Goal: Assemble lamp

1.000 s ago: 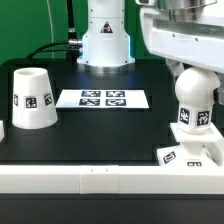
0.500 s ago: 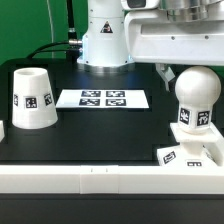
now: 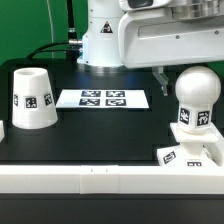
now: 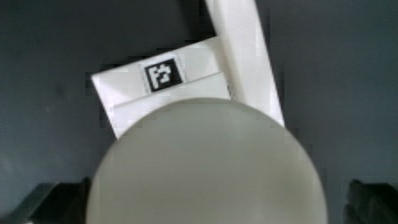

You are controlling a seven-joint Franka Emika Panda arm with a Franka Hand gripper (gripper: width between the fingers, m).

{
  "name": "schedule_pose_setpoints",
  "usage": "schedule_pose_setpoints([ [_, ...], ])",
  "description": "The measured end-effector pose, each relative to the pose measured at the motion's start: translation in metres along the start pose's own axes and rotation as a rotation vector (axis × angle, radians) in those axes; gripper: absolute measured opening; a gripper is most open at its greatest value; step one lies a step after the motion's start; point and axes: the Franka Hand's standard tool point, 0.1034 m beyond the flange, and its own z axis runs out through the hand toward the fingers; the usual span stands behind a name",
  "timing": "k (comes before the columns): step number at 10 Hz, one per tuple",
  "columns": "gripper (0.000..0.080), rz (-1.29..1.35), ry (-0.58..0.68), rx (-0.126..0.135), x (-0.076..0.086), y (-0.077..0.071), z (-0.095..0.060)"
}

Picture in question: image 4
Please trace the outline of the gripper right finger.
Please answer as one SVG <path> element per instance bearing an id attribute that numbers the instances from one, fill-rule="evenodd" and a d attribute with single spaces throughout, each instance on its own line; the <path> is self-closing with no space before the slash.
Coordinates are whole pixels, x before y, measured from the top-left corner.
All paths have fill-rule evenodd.
<path id="1" fill-rule="evenodd" d="M 343 224 L 398 224 L 398 189 L 391 184 L 352 180 Z"/>

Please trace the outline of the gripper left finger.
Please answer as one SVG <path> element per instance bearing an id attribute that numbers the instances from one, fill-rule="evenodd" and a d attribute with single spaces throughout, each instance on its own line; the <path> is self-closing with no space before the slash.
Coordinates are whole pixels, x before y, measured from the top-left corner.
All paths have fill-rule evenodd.
<path id="1" fill-rule="evenodd" d="M 91 179 L 45 182 L 30 191 L 2 224 L 87 224 Z"/>

